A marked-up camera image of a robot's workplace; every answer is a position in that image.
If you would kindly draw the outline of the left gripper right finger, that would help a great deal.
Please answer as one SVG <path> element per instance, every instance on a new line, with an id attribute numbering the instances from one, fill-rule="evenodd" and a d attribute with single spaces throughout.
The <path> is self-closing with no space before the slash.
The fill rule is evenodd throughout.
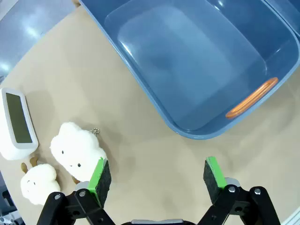
<path id="1" fill-rule="evenodd" d="M 203 180 L 212 205 L 199 225 L 223 225 L 230 215 L 245 225 L 279 225 L 268 191 L 262 186 L 244 190 L 235 179 L 226 178 L 215 157 L 205 159 Z"/>

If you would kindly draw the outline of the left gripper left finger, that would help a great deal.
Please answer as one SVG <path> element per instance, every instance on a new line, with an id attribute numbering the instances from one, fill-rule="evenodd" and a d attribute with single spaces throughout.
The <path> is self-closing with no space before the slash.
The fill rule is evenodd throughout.
<path id="1" fill-rule="evenodd" d="M 49 194 L 38 225 L 73 225 L 86 219 L 90 225 L 111 225 L 112 219 L 104 210 L 112 178 L 107 159 L 100 159 L 90 181 L 78 183 L 68 196 L 62 192 Z"/>

